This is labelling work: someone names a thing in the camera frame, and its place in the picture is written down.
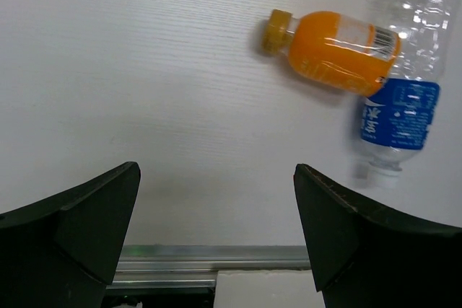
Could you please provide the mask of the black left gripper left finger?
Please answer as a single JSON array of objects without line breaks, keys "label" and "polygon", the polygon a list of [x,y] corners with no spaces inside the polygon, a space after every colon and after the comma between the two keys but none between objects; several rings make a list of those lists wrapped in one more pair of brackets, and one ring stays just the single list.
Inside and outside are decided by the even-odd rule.
[{"label": "black left gripper left finger", "polygon": [[136,162],[1,215],[2,307],[99,307],[141,181]]}]

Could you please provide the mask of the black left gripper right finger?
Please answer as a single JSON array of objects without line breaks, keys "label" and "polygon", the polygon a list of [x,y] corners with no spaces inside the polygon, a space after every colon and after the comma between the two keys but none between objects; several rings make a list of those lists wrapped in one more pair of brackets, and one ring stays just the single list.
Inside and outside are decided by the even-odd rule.
[{"label": "black left gripper right finger", "polygon": [[293,176],[315,288],[327,307],[459,307],[461,229],[345,188],[307,164]]}]

